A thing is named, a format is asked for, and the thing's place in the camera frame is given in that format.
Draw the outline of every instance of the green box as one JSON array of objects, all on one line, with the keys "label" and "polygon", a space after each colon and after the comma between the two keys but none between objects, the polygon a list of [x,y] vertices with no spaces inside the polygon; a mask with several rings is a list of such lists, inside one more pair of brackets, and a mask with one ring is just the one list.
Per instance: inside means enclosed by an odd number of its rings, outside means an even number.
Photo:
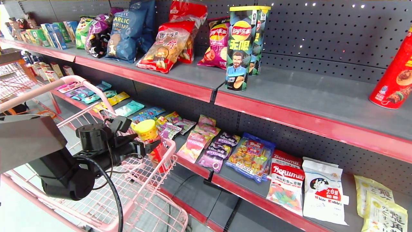
[{"label": "green box", "polygon": [[66,30],[66,26],[64,26],[64,23],[61,22],[61,23],[53,23],[53,24],[55,24],[59,27],[59,29],[60,29],[60,31],[63,35],[64,42],[68,43],[68,42],[72,41],[70,39],[69,33]]}]

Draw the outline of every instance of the robotic arm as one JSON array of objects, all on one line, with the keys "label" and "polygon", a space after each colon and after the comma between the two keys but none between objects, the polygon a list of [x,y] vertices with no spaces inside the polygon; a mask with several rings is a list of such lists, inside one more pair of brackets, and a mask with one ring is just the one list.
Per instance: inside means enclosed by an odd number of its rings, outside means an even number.
[{"label": "robotic arm", "polygon": [[118,136],[118,131],[125,133],[130,127],[131,120],[126,117],[106,120],[110,126],[100,123],[77,128],[82,150],[71,155],[50,116],[0,117],[0,173],[28,163],[40,176],[48,196],[81,200],[102,175],[96,164],[107,170],[130,157],[143,159],[160,143],[145,146],[135,140],[136,134]]}]

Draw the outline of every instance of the red canister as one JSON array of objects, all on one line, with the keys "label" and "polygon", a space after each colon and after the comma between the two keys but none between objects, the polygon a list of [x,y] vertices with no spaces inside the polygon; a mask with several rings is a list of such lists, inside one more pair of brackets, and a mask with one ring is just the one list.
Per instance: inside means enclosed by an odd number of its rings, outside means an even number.
[{"label": "red canister", "polygon": [[388,109],[399,109],[412,92],[412,27],[398,53],[378,82],[369,100]]}]

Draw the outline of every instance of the cart handle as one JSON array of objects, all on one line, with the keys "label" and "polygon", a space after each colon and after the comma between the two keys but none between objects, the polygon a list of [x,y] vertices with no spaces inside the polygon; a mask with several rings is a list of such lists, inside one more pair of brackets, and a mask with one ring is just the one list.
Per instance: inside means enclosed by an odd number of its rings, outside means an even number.
[{"label": "cart handle", "polygon": [[44,85],[40,88],[37,88],[35,90],[32,90],[30,92],[27,92],[21,96],[17,96],[16,98],[13,98],[11,100],[8,100],[4,103],[0,104],[0,113],[4,112],[8,109],[11,109],[23,102],[26,102],[32,98],[35,98],[43,93],[49,92],[61,85],[64,84],[69,84],[72,82],[79,82],[81,83],[83,86],[87,87],[88,89],[90,89],[91,91],[95,92],[104,102],[104,104],[107,106],[107,110],[114,113],[114,109],[112,107],[112,105],[109,103],[109,101],[107,100],[106,95],[100,90],[98,89],[96,86],[92,85],[91,83],[89,83],[87,80],[85,80],[84,78],[77,76],[77,75],[70,75],[70,76],[65,76],[60,78],[59,80],[56,80],[50,84]]}]

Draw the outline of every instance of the cartoon character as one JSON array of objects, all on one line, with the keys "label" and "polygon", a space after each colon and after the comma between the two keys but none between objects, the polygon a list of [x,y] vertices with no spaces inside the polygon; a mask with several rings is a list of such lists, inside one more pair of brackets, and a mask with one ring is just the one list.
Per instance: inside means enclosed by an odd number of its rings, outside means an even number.
[{"label": "cartoon character", "polygon": [[113,34],[111,37],[110,37],[110,40],[109,40],[109,46],[108,46],[108,53],[109,53],[109,55],[111,55],[111,56],[116,56],[116,46],[117,46],[117,44],[120,42],[120,34],[119,33],[117,33],[117,34]]}]

